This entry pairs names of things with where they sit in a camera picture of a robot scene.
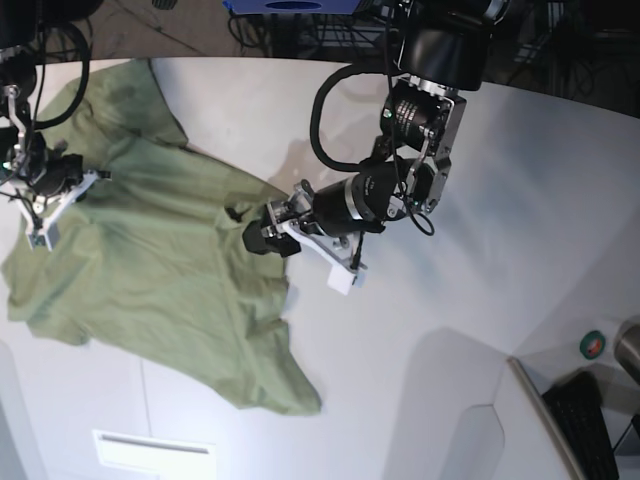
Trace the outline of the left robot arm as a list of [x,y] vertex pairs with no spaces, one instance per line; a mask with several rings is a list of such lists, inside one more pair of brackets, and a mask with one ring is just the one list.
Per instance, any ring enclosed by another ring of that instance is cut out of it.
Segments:
[[[246,250],[283,258],[300,252],[302,240],[380,234],[408,218],[426,236],[451,170],[451,152],[466,108],[464,91],[482,83],[496,27],[507,1],[392,1],[378,63],[336,70],[318,89],[309,140],[317,159],[346,179],[315,190],[302,181],[288,199],[267,203],[243,232]],[[387,97],[380,133],[358,163],[332,158],[320,139],[326,98],[341,81],[382,75]]]

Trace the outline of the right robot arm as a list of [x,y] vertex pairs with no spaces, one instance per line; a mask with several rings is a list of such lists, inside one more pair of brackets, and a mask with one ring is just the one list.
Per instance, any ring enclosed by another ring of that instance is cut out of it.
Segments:
[[[42,131],[68,120],[79,107],[89,80],[91,49],[76,23],[88,19],[99,1],[3,1],[1,3],[1,183],[15,182],[36,197],[64,195],[84,179],[83,160],[47,147]],[[69,106],[39,120],[29,105],[38,65],[46,65],[48,34],[58,30],[72,41],[81,77]]]

